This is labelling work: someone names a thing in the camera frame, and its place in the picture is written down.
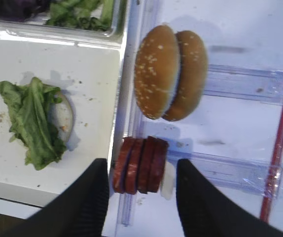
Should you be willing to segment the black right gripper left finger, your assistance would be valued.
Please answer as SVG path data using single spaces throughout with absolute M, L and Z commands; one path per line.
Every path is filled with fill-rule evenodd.
M 109 201 L 107 161 L 95 159 L 63 193 L 2 237 L 100 237 Z

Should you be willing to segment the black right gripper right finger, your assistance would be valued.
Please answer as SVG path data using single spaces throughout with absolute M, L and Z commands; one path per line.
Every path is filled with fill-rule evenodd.
M 209 182 L 192 162 L 177 162 L 177 211 L 186 237 L 283 237 Z

